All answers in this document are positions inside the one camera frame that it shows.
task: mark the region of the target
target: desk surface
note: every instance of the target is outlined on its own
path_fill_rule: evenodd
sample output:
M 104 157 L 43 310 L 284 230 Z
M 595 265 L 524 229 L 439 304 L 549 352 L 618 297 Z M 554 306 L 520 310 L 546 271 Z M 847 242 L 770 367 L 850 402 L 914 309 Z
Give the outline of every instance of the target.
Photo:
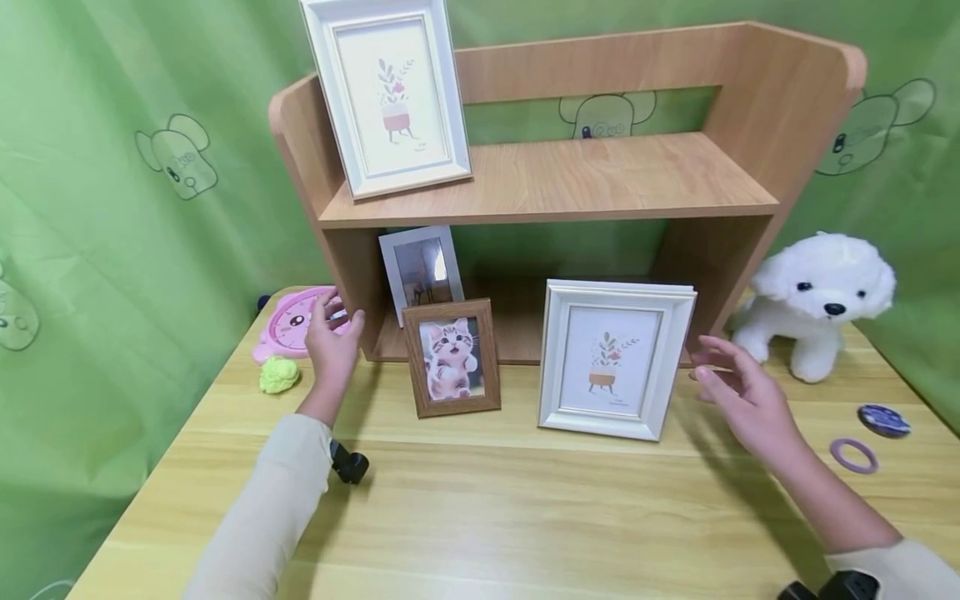
M 282 396 L 257 390 L 253 324 L 130 505 L 70 600 L 178 598 L 281 415 L 313 374 Z M 769 368 L 804 435 L 841 476 L 960 567 L 960 442 L 855 329 L 826 382 Z M 280 598 L 597 600 L 756 598 L 828 573 L 778 486 L 735 442 L 686 371 L 658 444 L 537 428 L 539 369 L 501 367 L 503 410 L 417 420 L 406 364 L 361 360 L 335 436 L 364 452 L 359 488 L 331 475 Z M 867 431 L 864 402 L 899 410 L 914 433 Z M 855 437 L 874 475 L 838 467 L 828 446 Z

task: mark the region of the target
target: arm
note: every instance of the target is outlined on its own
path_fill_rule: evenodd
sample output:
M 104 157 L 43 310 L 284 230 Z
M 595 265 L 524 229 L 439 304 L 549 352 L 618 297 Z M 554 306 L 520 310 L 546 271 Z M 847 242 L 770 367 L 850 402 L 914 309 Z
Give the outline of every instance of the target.
M 286 415 L 257 459 L 187 586 L 184 600 L 269 600 L 326 492 L 330 429 Z
M 960 598 L 960 577 L 903 536 L 843 482 L 806 443 L 780 385 L 743 348 L 702 336 L 690 376 L 698 398 L 716 404 L 736 438 L 776 477 L 837 570 L 876 577 L 888 598 Z
M 183 595 L 184 600 L 270 600 L 307 523 L 326 492 L 330 427 L 336 421 L 356 364 L 363 311 L 349 331 L 327 318 L 343 309 L 317 301 L 307 333 L 316 381 L 295 415 L 286 415 L 267 440 L 247 485 L 214 534 Z
M 768 466 L 828 554 L 886 548 L 903 539 L 890 521 L 854 492 L 804 442 L 789 464 Z

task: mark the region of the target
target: finger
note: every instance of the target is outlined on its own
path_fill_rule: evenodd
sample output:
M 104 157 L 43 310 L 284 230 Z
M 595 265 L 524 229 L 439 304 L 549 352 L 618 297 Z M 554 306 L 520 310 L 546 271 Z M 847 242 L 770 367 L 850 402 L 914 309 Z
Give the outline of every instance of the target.
M 359 341 L 360 336 L 363 334 L 363 326 L 367 323 L 367 313 L 363 310 L 358 310 L 353 313 L 353 318 L 350 319 L 350 329 L 347 330 L 347 336 L 354 341 Z
M 335 300 L 324 307 L 324 312 L 326 314 L 326 317 L 329 319 L 330 317 L 337 314 L 343 309 L 344 309 L 344 303 L 340 300 Z
M 740 402 L 743 402 L 743 398 L 731 389 L 717 373 L 713 372 L 713 369 L 697 367 L 694 373 L 697 377 L 697 383 L 702 387 L 701 393 L 712 399 L 724 412 L 736 410 Z
M 737 375 L 735 372 L 714 371 L 714 373 L 716 373 L 718 377 L 723 379 L 723 382 L 729 385 L 732 390 L 734 390 L 738 394 L 743 393 L 743 381 L 740 379 L 740 376 Z M 696 371 L 691 371 L 689 373 L 689 377 L 690 379 L 693 379 L 694 381 L 696 381 L 697 380 Z
M 336 319 L 327 321 L 326 328 L 330 329 L 331 331 L 336 331 L 340 328 L 340 325 L 346 323 L 347 321 L 349 321 L 349 317 L 347 315 L 344 315 L 343 317 L 337 317 Z
M 697 366 L 713 365 L 714 367 L 730 369 L 731 371 L 735 368 L 732 356 L 716 350 L 700 350 L 694 352 L 690 354 L 690 359 L 693 361 L 693 364 Z
M 317 297 L 317 301 L 313 303 L 313 311 L 310 316 L 311 327 L 317 327 L 319 331 L 329 330 L 329 326 L 326 324 L 326 305 L 333 300 L 336 293 L 337 290 L 331 289 Z
M 766 375 L 763 367 L 761 367 L 760 364 L 754 360 L 754 357 L 750 355 L 750 352 L 729 340 L 713 337 L 712 335 L 702 335 L 700 336 L 700 343 L 707 348 L 719 350 L 724 354 L 729 355 L 730 358 L 733 359 L 736 370 L 740 371 L 744 380 L 749 377 L 761 377 Z

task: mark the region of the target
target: pink alarm clock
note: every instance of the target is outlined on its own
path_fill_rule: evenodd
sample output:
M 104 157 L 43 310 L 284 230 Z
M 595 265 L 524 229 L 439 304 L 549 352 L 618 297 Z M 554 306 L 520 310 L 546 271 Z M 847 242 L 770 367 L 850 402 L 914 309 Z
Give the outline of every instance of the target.
M 281 298 L 267 326 L 260 332 L 260 343 L 253 349 L 253 360 L 262 365 L 275 354 L 285 358 L 306 358 L 308 354 L 304 340 L 313 306 L 320 295 L 331 289 L 333 286 L 321 285 Z M 342 310 L 330 319 L 346 314 L 347 311 Z M 343 334 L 349 326 L 349 322 L 340 325 L 336 333 Z

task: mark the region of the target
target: wooden shelf board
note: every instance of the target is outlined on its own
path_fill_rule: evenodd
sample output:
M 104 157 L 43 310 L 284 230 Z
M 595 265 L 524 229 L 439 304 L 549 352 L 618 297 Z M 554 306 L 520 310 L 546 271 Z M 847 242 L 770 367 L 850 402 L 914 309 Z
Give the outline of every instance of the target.
M 473 180 L 355 203 L 346 183 L 322 228 L 773 214 L 777 200 L 704 134 L 470 148 Z
M 597 277 L 577 277 L 597 280 Z M 643 277 L 617 277 L 621 281 L 640 281 Z M 539 365 L 543 345 L 543 306 L 546 302 L 545 278 L 511 277 L 485 279 L 465 283 L 469 300 L 490 298 L 493 312 L 493 335 L 496 338 L 497 362 L 501 365 Z M 391 304 L 372 360 L 407 362 L 407 346 L 403 329 L 396 320 Z M 681 367 L 690 367 L 684 350 Z

